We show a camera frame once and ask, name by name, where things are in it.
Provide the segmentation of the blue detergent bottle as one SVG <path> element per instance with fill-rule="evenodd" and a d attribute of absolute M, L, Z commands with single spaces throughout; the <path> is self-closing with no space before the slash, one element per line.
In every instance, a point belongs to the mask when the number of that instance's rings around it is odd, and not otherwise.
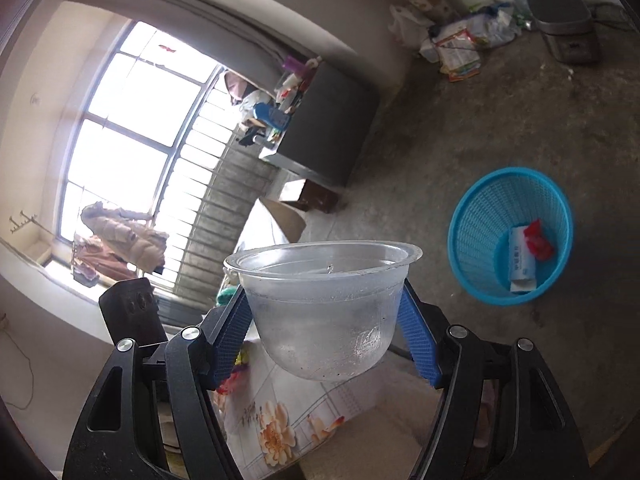
<path fill-rule="evenodd" d="M 288 128 L 291 116 L 267 103 L 257 103 L 253 108 L 254 118 L 278 131 Z"/>

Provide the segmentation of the dark grey cabinet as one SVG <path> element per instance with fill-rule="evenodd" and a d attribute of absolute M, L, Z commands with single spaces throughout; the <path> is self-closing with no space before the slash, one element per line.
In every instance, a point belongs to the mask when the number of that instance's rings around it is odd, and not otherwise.
<path fill-rule="evenodd" d="M 319 65 L 277 147 L 259 158 L 323 186 L 344 188 L 380 98 L 368 84 Z"/>

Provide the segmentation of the beige hanging jacket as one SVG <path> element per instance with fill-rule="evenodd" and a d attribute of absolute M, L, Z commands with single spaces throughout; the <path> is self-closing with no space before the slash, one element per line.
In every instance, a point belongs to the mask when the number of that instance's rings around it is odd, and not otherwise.
<path fill-rule="evenodd" d="M 151 226 L 150 214 L 106 208 L 102 202 L 80 213 L 82 223 L 126 263 L 144 273 L 162 274 L 168 235 Z"/>

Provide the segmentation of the red snack wrapper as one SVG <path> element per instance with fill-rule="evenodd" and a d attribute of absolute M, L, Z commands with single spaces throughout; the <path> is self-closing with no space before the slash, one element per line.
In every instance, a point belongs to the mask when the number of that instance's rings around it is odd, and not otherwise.
<path fill-rule="evenodd" d="M 523 231 L 529 252 L 538 261 L 547 261 L 554 255 L 554 247 L 544 237 L 541 220 L 536 219 Z"/>

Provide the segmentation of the floor trash pile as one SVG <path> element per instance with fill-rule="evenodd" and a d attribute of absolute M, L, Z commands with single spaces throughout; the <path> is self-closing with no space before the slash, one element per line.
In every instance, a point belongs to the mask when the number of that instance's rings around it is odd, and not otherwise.
<path fill-rule="evenodd" d="M 432 64 L 450 81 L 480 72 L 480 51 L 510 44 L 521 35 L 526 19 L 510 2 L 491 1 L 461 20 L 437 25 L 408 6 L 391 6 L 393 37 Z"/>

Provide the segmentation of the pink hanging garment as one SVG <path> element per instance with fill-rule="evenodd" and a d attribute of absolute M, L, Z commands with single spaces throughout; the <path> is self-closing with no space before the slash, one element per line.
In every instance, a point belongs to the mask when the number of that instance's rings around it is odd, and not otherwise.
<path fill-rule="evenodd" d="M 76 282 L 93 287 L 100 278 L 115 282 L 134 280 L 137 275 L 127 263 L 106 247 L 99 237 L 75 236 L 72 245 L 72 272 Z"/>

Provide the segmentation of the metal window railing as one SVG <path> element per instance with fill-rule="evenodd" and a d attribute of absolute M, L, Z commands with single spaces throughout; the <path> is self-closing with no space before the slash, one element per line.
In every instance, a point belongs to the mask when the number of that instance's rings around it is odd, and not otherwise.
<path fill-rule="evenodd" d="M 257 145 L 240 144 L 224 69 L 206 81 L 183 125 L 160 189 L 154 226 L 168 235 L 162 274 L 149 279 L 169 300 L 198 313 L 213 307 L 226 274 L 224 259 L 238 244 L 255 200 L 277 169 Z"/>

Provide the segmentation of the floral bed sheet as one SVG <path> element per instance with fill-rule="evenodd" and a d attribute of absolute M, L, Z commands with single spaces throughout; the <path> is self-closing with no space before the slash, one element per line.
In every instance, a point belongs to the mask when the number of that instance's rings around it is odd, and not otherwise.
<path fill-rule="evenodd" d="M 254 211 L 235 252 L 303 243 L 266 235 L 265 225 Z M 271 478 L 299 464 L 311 479 L 405 478 L 439 401 L 413 360 L 390 348 L 405 341 L 397 317 L 374 367 L 342 382 L 315 382 L 273 362 L 252 315 L 235 367 L 214 396 L 242 475 Z"/>

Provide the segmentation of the clear plastic bowl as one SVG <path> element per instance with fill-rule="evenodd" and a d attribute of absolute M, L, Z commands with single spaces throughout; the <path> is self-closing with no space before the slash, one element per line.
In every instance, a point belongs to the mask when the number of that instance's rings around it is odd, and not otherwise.
<path fill-rule="evenodd" d="M 244 289 L 262 348 L 288 373 L 342 382 L 392 342 L 416 245 L 345 240 L 236 252 L 224 265 Z"/>

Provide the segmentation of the blue plastic trash basket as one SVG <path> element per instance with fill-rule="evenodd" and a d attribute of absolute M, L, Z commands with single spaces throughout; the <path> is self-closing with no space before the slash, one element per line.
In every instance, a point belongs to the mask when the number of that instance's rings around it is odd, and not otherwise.
<path fill-rule="evenodd" d="M 550 257 L 534 258 L 515 232 L 536 224 Z M 498 307 L 542 296 L 563 273 L 574 242 L 574 219 L 561 189 L 539 171 L 508 167 L 488 174 L 463 195 L 452 215 L 448 258 L 454 276 L 475 299 Z"/>

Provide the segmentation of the black rice cooker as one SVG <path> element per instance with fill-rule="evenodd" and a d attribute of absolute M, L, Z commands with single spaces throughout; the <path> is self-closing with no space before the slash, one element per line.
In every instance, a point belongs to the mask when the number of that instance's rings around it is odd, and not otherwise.
<path fill-rule="evenodd" d="M 527 0 L 527 4 L 544 43 L 558 62 L 584 65 L 600 61 L 600 41 L 582 0 Z"/>

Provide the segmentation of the blue white medicine box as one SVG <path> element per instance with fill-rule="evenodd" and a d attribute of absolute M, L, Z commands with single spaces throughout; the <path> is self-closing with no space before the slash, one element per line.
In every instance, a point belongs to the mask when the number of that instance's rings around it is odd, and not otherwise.
<path fill-rule="evenodd" d="M 512 228 L 509 237 L 510 292 L 525 294 L 537 288 L 536 260 L 524 238 L 524 226 Z"/>

